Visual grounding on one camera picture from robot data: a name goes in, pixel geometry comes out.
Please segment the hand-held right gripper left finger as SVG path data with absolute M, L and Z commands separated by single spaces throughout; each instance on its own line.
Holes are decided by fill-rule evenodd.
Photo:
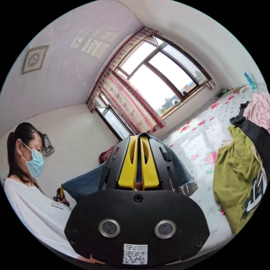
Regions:
M 118 185 L 124 189 L 135 189 L 137 176 L 137 159 L 138 159 L 138 136 L 131 136 Z

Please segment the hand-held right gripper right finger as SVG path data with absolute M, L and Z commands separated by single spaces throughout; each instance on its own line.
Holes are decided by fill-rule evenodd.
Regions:
M 143 190 L 157 188 L 159 186 L 159 178 L 152 155 L 150 142 L 147 137 L 140 137 L 140 148 Z

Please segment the person's right hand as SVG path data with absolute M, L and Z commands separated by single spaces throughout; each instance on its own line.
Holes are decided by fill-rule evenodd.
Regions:
M 82 256 L 78 256 L 77 259 L 79 260 L 82 260 L 82 261 L 85 261 L 85 262 L 88 262 L 88 263 L 92 263 L 92 264 L 101 264 L 101 265 L 104 265 L 105 263 L 102 262 L 102 261 L 99 261 L 99 260 L 96 260 L 92 257 L 92 255 L 90 256 L 89 259 L 85 258 L 85 257 L 82 257 Z

